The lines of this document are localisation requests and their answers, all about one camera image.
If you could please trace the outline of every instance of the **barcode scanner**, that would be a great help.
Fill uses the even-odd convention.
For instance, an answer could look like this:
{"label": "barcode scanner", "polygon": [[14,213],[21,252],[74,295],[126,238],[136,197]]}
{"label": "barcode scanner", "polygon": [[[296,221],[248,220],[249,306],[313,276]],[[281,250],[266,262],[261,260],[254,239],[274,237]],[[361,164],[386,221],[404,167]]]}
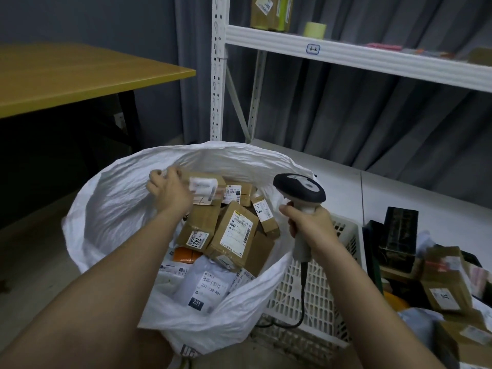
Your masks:
{"label": "barcode scanner", "polygon": [[[326,200],[325,191],[313,179],[296,173],[280,173],[274,178],[274,187],[287,199],[294,203],[298,210],[313,214],[320,204]],[[286,325],[275,320],[266,325],[256,325],[257,328],[269,328],[273,325],[283,329],[299,327],[305,317],[304,289],[308,278],[308,263],[311,261],[311,248],[306,243],[302,233],[297,232],[292,257],[301,264],[301,317],[297,324]]]}
{"label": "barcode scanner", "polygon": [[[291,200],[295,208],[304,213],[313,214],[316,207],[326,200],[326,194],[321,185],[303,175],[280,173],[274,178],[274,187],[285,198]],[[301,233],[296,234],[292,257],[300,263],[311,261],[311,248]]]}

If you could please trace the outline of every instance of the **wooden table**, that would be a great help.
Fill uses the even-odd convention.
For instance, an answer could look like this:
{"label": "wooden table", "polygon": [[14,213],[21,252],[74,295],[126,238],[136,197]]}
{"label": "wooden table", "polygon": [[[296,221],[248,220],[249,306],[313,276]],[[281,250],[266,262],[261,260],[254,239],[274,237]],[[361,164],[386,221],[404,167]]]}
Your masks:
{"label": "wooden table", "polygon": [[[0,118],[118,93],[130,145],[138,151],[140,123],[133,90],[195,74],[190,68],[84,44],[0,45]],[[79,145],[94,174],[94,160],[87,147]]]}

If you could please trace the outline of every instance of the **yellow tabletop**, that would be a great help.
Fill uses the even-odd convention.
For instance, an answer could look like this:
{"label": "yellow tabletop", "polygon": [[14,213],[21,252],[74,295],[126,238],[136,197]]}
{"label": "yellow tabletop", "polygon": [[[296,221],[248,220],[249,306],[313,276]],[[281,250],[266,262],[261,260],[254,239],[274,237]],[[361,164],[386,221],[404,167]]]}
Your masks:
{"label": "yellow tabletop", "polygon": [[195,76],[84,44],[0,45],[0,118]]}

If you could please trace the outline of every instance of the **white plastic crate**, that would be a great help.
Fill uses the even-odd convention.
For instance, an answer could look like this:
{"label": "white plastic crate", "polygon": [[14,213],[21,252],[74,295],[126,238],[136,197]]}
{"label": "white plastic crate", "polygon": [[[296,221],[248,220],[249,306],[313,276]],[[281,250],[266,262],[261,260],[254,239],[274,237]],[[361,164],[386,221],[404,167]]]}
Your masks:
{"label": "white plastic crate", "polygon": [[[340,242],[360,266],[367,271],[362,228],[352,221],[332,215]],[[283,280],[267,303],[260,324],[272,317],[284,324],[295,325],[301,317],[301,267],[292,261]],[[311,366],[326,367],[333,355],[348,345],[350,337],[335,308],[325,274],[314,260],[309,264],[304,291],[305,316],[299,328],[254,328],[253,341],[281,350],[284,354]]]}

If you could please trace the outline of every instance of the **forearm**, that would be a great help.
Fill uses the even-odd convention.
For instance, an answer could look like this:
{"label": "forearm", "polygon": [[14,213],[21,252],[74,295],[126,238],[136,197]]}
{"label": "forearm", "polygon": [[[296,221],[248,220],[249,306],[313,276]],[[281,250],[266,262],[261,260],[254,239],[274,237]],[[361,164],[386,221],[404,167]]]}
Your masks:
{"label": "forearm", "polygon": [[13,366],[11,358],[19,367],[52,366],[64,356],[71,367],[110,365],[135,332],[180,219],[161,212],[71,283],[6,349],[0,366]]}
{"label": "forearm", "polygon": [[444,368],[341,244],[323,248],[321,266],[364,367]]}

